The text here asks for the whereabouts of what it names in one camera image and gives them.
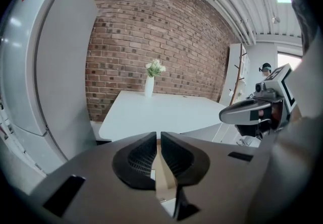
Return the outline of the white desk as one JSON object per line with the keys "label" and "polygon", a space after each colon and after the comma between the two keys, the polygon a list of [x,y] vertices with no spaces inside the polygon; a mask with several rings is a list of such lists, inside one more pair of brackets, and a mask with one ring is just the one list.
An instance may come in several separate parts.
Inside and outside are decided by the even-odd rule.
{"label": "white desk", "polygon": [[205,97],[121,91],[98,133],[112,142],[150,132],[186,133],[219,124],[223,109]]}

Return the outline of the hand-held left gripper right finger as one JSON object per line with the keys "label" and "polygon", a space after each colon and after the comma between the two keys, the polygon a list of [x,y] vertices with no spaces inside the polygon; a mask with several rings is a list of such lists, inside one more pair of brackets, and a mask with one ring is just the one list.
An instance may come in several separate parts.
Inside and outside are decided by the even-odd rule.
{"label": "hand-held left gripper right finger", "polygon": [[260,184],[270,150],[161,133],[161,152],[177,182],[179,224],[263,224]]}

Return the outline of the white flower bouquet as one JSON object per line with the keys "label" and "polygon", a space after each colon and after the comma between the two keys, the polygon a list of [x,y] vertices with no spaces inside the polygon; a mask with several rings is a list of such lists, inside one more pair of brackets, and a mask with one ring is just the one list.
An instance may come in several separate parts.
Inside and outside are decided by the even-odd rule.
{"label": "white flower bouquet", "polygon": [[151,63],[145,65],[149,77],[159,76],[166,71],[165,66],[160,63],[160,60],[154,59]]}

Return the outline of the silver grey fridge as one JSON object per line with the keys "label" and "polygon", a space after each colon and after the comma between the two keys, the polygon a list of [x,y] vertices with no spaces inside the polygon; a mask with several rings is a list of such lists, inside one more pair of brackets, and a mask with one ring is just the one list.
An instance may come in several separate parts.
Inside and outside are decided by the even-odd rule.
{"label": "silver grey fridge", "polygon": [[0,26],[0,94],[19,142],[46,173],[95,145],[85,64],[94,0],[12,0]]}

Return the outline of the window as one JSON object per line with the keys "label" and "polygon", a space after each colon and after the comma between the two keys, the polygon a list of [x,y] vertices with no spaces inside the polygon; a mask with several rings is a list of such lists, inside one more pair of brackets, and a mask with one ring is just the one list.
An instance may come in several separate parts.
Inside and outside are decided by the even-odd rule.
{"label": "window", "polygon": [[277,57],[278,67],[289,64],[292,70],[295,70],[302,62],[301,57],[295,56],[293,54],[278,52]]}

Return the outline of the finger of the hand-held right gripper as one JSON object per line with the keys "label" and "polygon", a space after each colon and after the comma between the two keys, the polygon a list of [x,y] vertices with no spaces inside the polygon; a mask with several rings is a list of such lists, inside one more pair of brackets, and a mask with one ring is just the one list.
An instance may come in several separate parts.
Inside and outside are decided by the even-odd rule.
{"label": "finger of the hand-held right gripper", "polygon": [[268,117],[271,117],[271,103],[259,99],[247,99],[230,105],[219,113],[220,121],[231,125],[256,125],[259,123],[259,111],[269,109]]}

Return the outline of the wooden coat rack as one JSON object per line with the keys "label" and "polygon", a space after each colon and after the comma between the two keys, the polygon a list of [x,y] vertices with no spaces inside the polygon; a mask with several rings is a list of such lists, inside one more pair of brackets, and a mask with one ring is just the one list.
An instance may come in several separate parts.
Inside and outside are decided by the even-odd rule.
{"label": "wooden coat rack", "polygon": [[243,80],[244,77],[241,77],[241,72],[243,71],[244,69],[244,56],[246,55],[246,52],[245,52],[245,48],[243,46],[243,44],[240,44],[240,54],[239,54],[239,66],[236,66],[236,68],[238,68],[238,74],[237,74],[237,78],[236,78],[236,82],[235,82],[235,88],[233,90],[233,95],[232,95],[232,98],[231,98],[231,101],[230,101],[230,105],[234,104],[235,103],[235,97],[237,96],[238,94],[238,86],[239,86],[239,81],[240,80]]}

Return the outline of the wooden drawer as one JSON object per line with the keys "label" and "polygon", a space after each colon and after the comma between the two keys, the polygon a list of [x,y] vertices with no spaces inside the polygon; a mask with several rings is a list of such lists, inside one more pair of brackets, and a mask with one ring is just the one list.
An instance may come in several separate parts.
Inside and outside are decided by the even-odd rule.
{"label": "wooden drawer", "polygon": [[157,153],[152,163],[151,177],[155,180],[156,197],[163,203],[176,198],[177,183],[162,155],[161,140],[157,139]]}

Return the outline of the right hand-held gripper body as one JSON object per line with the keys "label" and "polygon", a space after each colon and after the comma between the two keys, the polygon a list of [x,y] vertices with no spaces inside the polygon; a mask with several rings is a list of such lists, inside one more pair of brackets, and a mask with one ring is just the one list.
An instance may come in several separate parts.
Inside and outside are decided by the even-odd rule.
{"label": "right hand-held gripper body", "polygon": [[237,125],[241,136],[263,139],[269,131],[283,129],[291,119],[291,113],[297,105],[296,100],[286,84],[292,73],[289,64],[276,68],[262,82],[255,84],[255,91],[243,102],[256,104],[257,109],[251,112],[252,125]]}

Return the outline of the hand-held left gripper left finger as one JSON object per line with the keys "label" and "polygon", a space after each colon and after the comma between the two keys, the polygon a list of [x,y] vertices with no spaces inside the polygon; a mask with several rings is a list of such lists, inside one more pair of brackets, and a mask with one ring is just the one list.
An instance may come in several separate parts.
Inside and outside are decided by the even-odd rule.
{"label": "hand-held left gripper left finger", "polygon": [[80,153],[32,191],[32,201],[63,224],[175,224],[150,177],[156,133]]}

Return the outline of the white cabinet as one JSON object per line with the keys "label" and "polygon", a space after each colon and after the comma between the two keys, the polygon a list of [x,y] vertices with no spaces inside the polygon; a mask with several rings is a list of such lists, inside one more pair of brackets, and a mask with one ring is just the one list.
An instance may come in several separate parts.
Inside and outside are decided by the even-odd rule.
{"label": "white cabinet", "polygon": [[[235,43],[230,45],[229,50],[229,61],[228,61],[228,67],[227,67],[227,73],[226,73],[226,79],[224,82],[224,86],[222,89],[222,94],[220,97],[219,103],[224,106],[229,106],[230,101],[233,95],[233,90],[235,88],[235,82],[238,74],[238,68],[235,67],[239,66],[239,54],[240,54],[240,43]],[[238,86],[238,94],[235,97],[235,103],[244,100],[248,95],[245,93],[245,88],[247,85],[247,79],[250,69],[250,59],[248,57],[248,54],[246,52],[246,55],[244,58],[244,69],[241,72],[241,77],[244,77],[243,80],[239,81]]]}

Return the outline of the white vase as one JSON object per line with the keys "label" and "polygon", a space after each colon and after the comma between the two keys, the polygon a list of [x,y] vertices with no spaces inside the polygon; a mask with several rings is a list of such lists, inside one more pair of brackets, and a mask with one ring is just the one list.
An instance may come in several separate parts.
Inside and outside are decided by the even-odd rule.
{"label": "white vase", "polygon": [[154,88],[154,77],[147,76],[144,88],[145,97],[151,97]]}

